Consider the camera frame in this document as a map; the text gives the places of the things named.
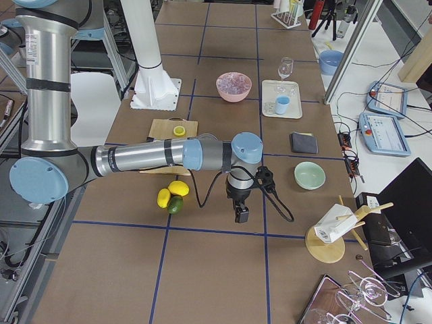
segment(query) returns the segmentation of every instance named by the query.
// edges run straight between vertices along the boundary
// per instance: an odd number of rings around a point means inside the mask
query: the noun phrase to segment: lemon
[[[176,180],[169,184],[168,190],[172,194],[176,194],[178,196],[183,197],[189,193],[189,186],[185,184],[183,181]]]
[[[157,205],[161,208],[167,208],[169,199],[171,199],[171,193],[167,188],[160,189],[157,194]]]

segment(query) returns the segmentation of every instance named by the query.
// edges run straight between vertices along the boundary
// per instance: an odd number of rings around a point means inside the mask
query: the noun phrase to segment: table
[[[181,213],[168,215],[156,196],[175,176],[116,173],[98,179],[88,184],[32,323],[296,323],[322,275],[346,283],[348,270],[367,274],[355,255],[370,263],[369,254],[352,240],[333,265],[315,260],[304,244],[306,230],[339,194],[355,206],[330,108],[319,100],[324,89],[309,31],[304,20],[284,30],[271,12],[265,5],[165,2],[156,27],[164,67],[183,82],[178,108],[131,110],[125,99],[107,144],[144,142],[152,120],[168,117],[196,120],[199,134],[221,140],[259,134],[263,163],[296,221],[283,221],[254,191],[246,201],[249,221],[234,223],[223,180],[204,209],[191,193]],[[298,120],[260,113],[261,81],[277,79],[277,62],[285,55],[297,62],[291,80],[300,85]],[[241,103],[217,95],[216,78],[230,70],[252,79]],[[288,134],[294,130],[313,132],[319,154],[292,153]],[[327,174],[314,191],[294,181],[295,165],[306,160]],[[201,196],[214,175],[196,173]],[[180,179],[192,186],[190,178]]]

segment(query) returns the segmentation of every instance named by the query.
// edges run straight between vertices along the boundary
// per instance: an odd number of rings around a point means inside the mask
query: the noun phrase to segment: white cable
[[[7,243],[6,243],[6,248],[5,248],[5,250],[3,251],[3,254],[0,256],[0,261],[1,261],[1,260],[3,260],[4,257],[6,256],[7,249],[9,248],[9,231],[7,231],[6,229],[4,229],[4,228],[2,228],[2,227],[0,227],[0,230],[2,230],[3,233],[5,233],[5,239],[6,239],[6,241],[7,241]]]

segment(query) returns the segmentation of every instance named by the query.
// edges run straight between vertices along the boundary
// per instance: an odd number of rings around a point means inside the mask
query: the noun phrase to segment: black computer monitor
[[[411,269],[432,265],[432,170],[415,159],[377,198],[380,205],[394,203],[385,215],[407,249],[416,249],[416,261],[386,273],[393,276],[406,272],[409,265]]]

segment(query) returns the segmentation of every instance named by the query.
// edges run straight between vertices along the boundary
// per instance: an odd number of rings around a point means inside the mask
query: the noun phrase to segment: green lime
[[[179,213],[183,208],[183,198],[181,196],[172,196],[168,202],[168,213],[176,214]]]

